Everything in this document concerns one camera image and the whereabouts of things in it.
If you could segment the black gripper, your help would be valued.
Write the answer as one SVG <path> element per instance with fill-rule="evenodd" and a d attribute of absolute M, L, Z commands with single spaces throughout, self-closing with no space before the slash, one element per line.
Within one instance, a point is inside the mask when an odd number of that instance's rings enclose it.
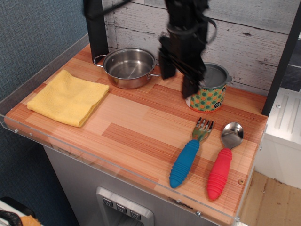
<path fill-rule="evenodd" d="M 184 74 L 182 97 L 197 93 L 199 83 L 203 81 L 206 67 L 201 53 L 206 47 L 207 22 L 195 22 L 189 26 L 167 24 L 169 37 L 162 36 L 159 41 L 159 65 L 162 79 L 175 75 L 176 69 Z"/>

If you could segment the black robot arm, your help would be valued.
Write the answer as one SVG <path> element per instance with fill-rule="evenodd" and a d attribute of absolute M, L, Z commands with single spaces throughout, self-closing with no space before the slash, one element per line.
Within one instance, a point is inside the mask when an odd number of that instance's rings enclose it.
<path fill-rule="evenodd" d="M 208 18 L 203 12 L 206 0 L 167 0 L 169 36 L 160 37 L 159 65 L 163 79 L 176 71 L 183 75 L 182 96 L 187 98 L 199 89 L 206 71 L 201 53 L 206 47 Z"/>

